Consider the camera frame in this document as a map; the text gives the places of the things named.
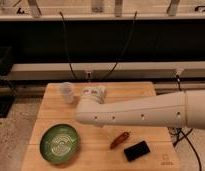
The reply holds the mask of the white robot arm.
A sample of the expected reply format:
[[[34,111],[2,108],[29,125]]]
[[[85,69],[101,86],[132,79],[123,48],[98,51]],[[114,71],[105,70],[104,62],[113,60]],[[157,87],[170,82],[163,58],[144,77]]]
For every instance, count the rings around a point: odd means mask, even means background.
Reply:
[[[205,130],[205,90],[180,91],[103,103],[98,87],[85,87],[76,107],[77,122],[92,125],[138,125]]]

